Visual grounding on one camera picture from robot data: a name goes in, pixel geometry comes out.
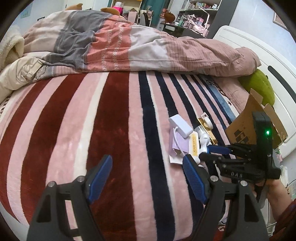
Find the person's right hand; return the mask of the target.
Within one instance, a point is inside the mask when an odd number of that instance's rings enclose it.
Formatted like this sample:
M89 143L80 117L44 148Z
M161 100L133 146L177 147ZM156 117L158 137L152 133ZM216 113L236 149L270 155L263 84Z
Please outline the person's right hand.
M281 192L282 182L279 179L267 179L259 183L251 183L250 188L255 197L259 193L259 190L264 188L267 188L267 196L274 197Z

